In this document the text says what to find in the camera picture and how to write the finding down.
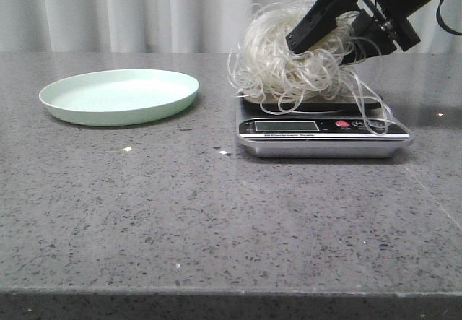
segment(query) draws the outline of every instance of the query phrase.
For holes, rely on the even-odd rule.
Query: curtain fold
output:
[[[227,53],[253,4],[290,0],[0,0],[0,51]],[[443,17],[462,30],[462,0]],[[410,17],[422,42],[412,53],[462,52],[437,25],[437,0]]]

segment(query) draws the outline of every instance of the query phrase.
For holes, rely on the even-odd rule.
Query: light green plate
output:
[[[158,69],[116,69],[54,82],[39,98],[64,121],[90,126],[146,123],[192,104],[199,82],[187,74]]]

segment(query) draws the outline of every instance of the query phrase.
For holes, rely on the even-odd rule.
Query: rice noodles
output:
[[[356,12],[339,16],[337,28],[308,51],[294,54],[289,50],[286,35],[313,4],[314,0],[296,0],[285,5],[271,4],[256,12],[237,50],[230,53],[230,83],[239,96],[259,103],[261,110],[273,115],[302,113],[297,111],[298,107],[311,98],[349,97],[356,102],[370,132],[386,133],[386,129],[377,133],[370,128],[365,99],[381,103],[385,127],[392,119],[390,108],[360,80],[353,64],[341,64],[355,47],[351,22]],[[265,108],[267,99],[277,102],[278,111]],[[291,108],[284,109],[282,106],[287,104]]]

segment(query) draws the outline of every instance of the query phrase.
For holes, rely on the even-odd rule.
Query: gray granite countertop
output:
[[[358,66],[415,135],[392,158],[281,160],[237,144],[226,55],[0,53],[0,319],[54,319],[47,295],[326,296],[342,309],[364,296],[413,300],[413,316],[439,300],[426,319],[459,319],[461,63]],[[128,68],[190,74],[199,94],[125,128],[64,123],[38,100],[57,79]]]

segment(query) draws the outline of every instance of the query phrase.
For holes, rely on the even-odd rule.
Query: kitchen scale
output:
[[[369,132],[357,104],[349,98],[336,102],[310,99],[297,109],[301,113],[278,116],[263,112],[259,103],[245,98],[235,102],[238,141],[259,157],[381,158],[413,141],[409,130],[395,118],[386,134]],[[264,103],[264,108],[279,111],[275,102]],[[384,132],[384,120],[378,115],[380,103],[366,101],[365,108],[372,119],[370,126]]]

